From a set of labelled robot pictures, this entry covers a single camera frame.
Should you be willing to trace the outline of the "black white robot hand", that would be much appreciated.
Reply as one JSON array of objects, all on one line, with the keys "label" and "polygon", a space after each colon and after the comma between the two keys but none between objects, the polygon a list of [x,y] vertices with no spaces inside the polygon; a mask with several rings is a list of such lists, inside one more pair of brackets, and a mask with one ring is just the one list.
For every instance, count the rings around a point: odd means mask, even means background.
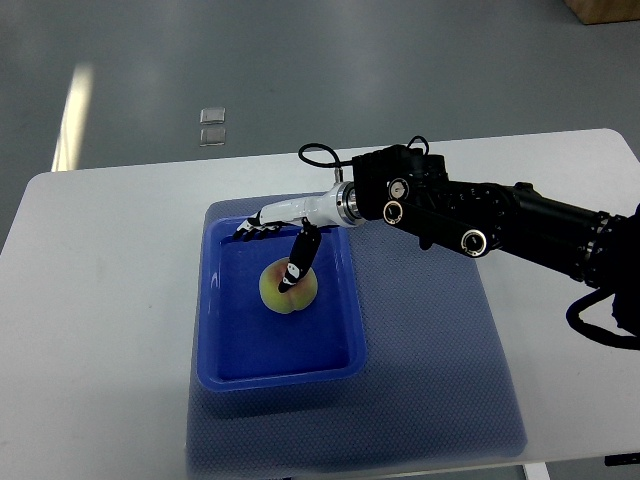
[{"label": "black white robot hand", "polygon": [[310,271],[323,228],[351,228],[364,222],[356,205],[355,184],[340,182],[321,196],[299,197],[263,206],[237,227],[233,239],[263,239],[287,226],[301,228],[278,285],[278,291],[286,293]]}]

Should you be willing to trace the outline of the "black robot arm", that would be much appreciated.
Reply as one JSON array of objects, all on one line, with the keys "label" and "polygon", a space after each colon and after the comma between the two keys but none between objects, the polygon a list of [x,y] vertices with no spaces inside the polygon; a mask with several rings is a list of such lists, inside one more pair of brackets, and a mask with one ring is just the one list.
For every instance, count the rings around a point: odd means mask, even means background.
[{"label": "black robot arm", "polygon": [[467,256],[502,250],[626,300],[639,297],[639,217],[552,200],[530,183],[449,179],[443,156],[394,145],[353,158],[356,204],[367,220]]}]

